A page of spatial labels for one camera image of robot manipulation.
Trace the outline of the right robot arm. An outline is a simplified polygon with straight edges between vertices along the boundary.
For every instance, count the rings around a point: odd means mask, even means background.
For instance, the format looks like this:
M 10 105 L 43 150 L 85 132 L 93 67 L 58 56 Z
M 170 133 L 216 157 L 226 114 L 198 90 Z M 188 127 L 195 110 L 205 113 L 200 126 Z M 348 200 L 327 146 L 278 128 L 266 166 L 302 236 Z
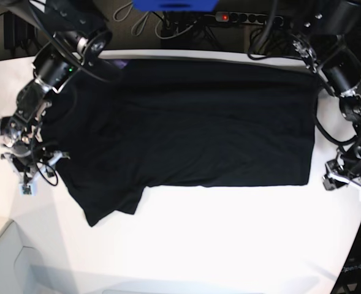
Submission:
M 55 165 L 68 155 L 45 151 L 37 134 L 50 95 L 60 93 L 76 74 L 114 83 L 121 71 L 99 55 L 112 39 L 106 18 L 93 1 L 3 1 L 11 12 L 39 28 L 49 42 L 32 62 L 33 78 L 18 93 L 12 116 L 0 118 L 0 146 L 18 176 L 21 195 L 34 195 L 39 177 L 56 176 Z

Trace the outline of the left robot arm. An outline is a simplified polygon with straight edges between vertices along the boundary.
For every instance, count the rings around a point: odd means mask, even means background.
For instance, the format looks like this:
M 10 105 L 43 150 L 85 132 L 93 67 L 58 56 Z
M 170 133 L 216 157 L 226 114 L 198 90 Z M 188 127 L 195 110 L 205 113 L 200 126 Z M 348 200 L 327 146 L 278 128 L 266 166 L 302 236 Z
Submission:
M 361 22 L 361 1 L 305 1 L 290 24 L 276 20 L 278 6 L 278 1 L 272 1 L 267 15 L 246 17 L 263 27 L 250 42 L 248 57 L 255 58 L 253 53 L 265 45 L 273 27 L 283 26 L 296 59 L 338 99 L 343 118 L 355 131 L 351 139 L 339 141 L 314 118 L 320 133 L 337 147 L 336 157 L 325 163 L 324 188 L 331 191 L 352 186 L 361 201 L 361 62 L 346 41 Z

